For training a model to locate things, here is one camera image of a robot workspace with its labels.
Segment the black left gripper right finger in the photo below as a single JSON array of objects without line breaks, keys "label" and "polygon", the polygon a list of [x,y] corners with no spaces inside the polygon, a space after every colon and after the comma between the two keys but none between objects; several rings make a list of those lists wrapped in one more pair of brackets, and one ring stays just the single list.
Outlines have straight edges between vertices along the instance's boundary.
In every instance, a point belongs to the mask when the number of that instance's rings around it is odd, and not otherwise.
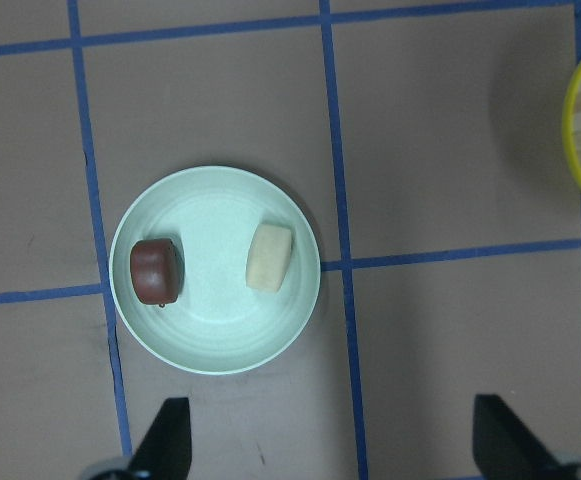
[{"label": "black left gripper right finger", "polygon": [[473,404],[473,459],[484,479],[549,479],[559,462],[495,394]]}]

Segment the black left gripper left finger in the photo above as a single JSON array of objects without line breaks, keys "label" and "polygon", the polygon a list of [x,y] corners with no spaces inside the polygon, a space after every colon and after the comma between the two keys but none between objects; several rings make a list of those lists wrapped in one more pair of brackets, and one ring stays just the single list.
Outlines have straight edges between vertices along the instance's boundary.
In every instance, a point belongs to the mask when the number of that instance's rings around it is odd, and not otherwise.
[{"label": "black left gripper left finger", "polygon": [[137,479],[187,479],[191,469],[189,399],[168,398],[159,409],[127,470]]}]

